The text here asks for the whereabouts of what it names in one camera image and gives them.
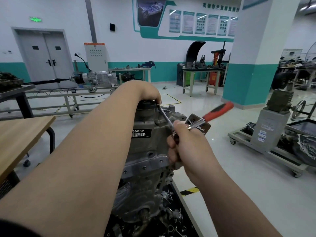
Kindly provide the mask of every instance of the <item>hand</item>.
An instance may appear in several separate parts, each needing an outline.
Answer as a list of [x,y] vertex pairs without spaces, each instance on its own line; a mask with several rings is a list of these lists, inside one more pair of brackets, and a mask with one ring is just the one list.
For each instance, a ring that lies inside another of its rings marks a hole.
[[154,87],[152,84],[150,84],[147,81],[142,80],[130,80],[124,85],[131,85],[135,90],[139,91],[140,94],[140,101],[141,100],[155,100],[156,103],[161,104],[161,95],[156,87]]
[[173,123],[173,126],[180,141],[179,145],[176,145],[172,136],[167,138],[169,160],[172,163],[182,161],[187,176],[199,187],[203,173],[212,171],[214,168],[221,168],[221,166],[201,131],[198,129],[189,131],[187,125],[178,120]]

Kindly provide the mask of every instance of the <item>exit sign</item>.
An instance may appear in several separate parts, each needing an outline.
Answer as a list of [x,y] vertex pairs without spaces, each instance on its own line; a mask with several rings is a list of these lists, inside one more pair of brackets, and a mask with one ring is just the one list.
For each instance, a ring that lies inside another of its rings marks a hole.
[[42,19],[38,17],[30,17],[30,20],[33,22],[42,22]]

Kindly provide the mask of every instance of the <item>oil cap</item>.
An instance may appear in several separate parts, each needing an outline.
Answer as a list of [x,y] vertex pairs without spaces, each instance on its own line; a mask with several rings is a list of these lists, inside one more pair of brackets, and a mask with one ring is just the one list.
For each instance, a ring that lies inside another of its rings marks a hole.
[[156,107],[156,102],[153,100],[141,100],[138,105],[137,109],[139,110],[151,110]]

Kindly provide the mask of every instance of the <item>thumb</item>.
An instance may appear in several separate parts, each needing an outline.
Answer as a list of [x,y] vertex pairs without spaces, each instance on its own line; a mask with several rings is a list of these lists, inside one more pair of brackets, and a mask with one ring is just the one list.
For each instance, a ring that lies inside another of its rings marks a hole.
[[179,120],[174,121],[173,123],[174,130],[181,137],[189,134],[188,125]]

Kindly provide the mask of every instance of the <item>person's right arm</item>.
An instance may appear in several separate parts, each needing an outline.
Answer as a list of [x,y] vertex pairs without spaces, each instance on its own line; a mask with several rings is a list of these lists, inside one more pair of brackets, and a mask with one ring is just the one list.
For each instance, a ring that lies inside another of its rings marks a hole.
[[282,237],[252,200],[226,174],[201,131],[174,123],[180,138],[168,137],[169,159],[180,161],[200,190],[219,237]]

